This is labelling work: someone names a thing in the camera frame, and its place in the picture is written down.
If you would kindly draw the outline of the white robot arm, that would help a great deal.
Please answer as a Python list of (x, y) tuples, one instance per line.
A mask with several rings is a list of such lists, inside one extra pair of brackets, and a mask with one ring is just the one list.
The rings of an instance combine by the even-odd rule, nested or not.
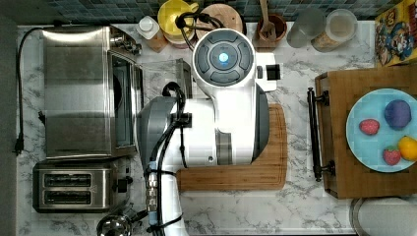
[(192, 74), (204, 97), (188, 98), (170, 82), (136, 116), (152, 236), (188, 236), (179, 170), (250, 164), (268, 143), (268, 99), (256, 82), (254, 46), (243, 33), (214, 29), (204, 35), (193, 50)]

